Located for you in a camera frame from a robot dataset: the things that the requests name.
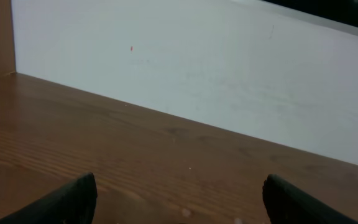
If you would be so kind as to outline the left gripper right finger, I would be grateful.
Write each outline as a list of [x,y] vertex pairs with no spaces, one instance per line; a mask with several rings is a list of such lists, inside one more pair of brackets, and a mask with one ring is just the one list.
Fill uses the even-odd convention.
[[264,181],[262,198],[272,224],[358,224],[275,174]]

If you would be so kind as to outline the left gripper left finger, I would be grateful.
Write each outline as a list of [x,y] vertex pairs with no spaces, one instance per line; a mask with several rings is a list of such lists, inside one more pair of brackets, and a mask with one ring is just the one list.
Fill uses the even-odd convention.
[[91,224],[98,192],[89,172],[24,208],[0,219],[0,224]]

